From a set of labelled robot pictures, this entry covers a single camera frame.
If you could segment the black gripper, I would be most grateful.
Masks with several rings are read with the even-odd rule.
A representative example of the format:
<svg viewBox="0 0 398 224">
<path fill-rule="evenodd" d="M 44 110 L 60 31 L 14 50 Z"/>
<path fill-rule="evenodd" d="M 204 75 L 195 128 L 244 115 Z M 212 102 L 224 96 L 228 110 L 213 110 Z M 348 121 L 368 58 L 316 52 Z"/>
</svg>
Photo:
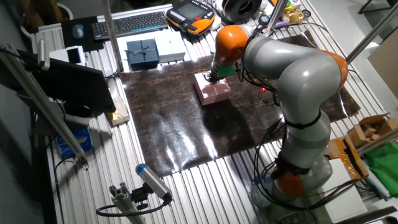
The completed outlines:
<svg viewBox="0 0 398 224">
<path fill-rule="evenodd" d="M 218 84 L 223 80 L 217 74 L 215 74 L 212 70 L 205 71 L 204 78 L 205 78 L 205 81 L 210 84 L 211 84 L 210 81 L 216 81 L 215 84 Z"/>
</svg>

